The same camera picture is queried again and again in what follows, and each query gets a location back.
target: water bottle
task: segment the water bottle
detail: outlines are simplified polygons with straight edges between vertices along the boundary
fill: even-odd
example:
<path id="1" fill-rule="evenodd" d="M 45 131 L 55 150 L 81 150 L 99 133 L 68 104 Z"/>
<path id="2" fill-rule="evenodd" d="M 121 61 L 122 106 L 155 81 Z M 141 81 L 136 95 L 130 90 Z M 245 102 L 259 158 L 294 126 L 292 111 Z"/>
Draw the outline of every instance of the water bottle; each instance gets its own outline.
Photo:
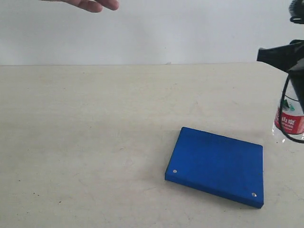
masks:
<path id="1" fill-rule="evenodd" d="M 275 121 L 272 127 L 272 134 L 279 142 L 284 143 L 287 138 L 280 130 L 279 109 L 280 102 L 275 115 Z M 287 91 L 284 97 L 282 126 L 284 127 L 285 132 L 291 137 L 299 140 L 304 139 L 304 113 L 291 83 L 288 84 Z"/>

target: white table surface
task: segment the white table surface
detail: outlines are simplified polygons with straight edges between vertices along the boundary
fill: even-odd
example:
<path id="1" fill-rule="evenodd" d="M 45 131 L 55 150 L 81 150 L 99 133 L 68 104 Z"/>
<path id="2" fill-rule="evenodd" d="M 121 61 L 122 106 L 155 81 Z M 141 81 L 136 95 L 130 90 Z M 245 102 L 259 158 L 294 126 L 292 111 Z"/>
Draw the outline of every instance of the white table surface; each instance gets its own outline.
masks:
<path id="1" fill-rule="evenodd" d="M 0 67 L 1 228 L 300 228 L 304 147 L 265 64 Z M 164 181 L 182 126 L 264 146 L 262 209 Z"/>

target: red bottle label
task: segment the red bottle label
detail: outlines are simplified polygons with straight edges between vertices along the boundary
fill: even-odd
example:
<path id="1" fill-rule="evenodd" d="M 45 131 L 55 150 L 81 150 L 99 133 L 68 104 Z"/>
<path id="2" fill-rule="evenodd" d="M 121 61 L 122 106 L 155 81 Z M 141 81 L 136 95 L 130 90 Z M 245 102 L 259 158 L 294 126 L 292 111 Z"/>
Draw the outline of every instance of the red bottle label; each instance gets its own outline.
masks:
<path id="1" fill-rule="evenodd" d="M 279 109 L 275 117 L 275 126 L 280 129 Z M 284 127 L 287 134 L 303 134 L 304 116 L 293 116 L 282 112 L 282 126 Z"/>

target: black cable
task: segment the black cable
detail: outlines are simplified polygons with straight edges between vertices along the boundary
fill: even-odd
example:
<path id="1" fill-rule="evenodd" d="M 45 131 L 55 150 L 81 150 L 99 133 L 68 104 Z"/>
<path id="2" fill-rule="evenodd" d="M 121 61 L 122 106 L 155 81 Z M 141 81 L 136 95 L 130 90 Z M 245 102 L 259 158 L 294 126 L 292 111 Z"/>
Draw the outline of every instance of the black cable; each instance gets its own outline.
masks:
<path id="1" fill-rule="evenodd" d="M 295 139 L 295 138 L 291 137 L 289 134 L 287 134 L 284 127 L 283 127 L 283 124 L 282 124 L 282 113 L 283 113 L 284 99 L 285 99 L 285 95 L 286 95 L 289 80 L 290 80 L 290 75 L 287 76 L 287 79 L 286 79 L 286 82 L 285 82 L 285 85 L 284 85 L 284 88 L 283 88 L 283 91 L 282 91 L 282 97 L 281 97 L 280 108 L 279 108 L 280 130 L 287 139 L 289 139 L 293 142 L 296 142 L 296 143 L 304 143 L 304 140 Z"/>

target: finger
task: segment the finger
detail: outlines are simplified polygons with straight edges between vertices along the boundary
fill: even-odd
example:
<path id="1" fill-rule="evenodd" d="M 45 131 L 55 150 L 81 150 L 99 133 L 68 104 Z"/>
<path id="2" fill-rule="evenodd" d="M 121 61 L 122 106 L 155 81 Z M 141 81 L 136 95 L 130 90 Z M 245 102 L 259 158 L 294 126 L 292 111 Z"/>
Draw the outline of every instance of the finger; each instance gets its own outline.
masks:
<path id="1" fill-rule="evenodd" d="M 110 10 L 117 10 L 119 8 L 119 3 L 117 0 L 96 0 L 96 1 Z"/>
<path id="2" fill-rule="evenodd" d="M 64 0 L 64 2 L 92 13 L 99 13 L 103 9 L 100 3 L 91 0 Z"/>

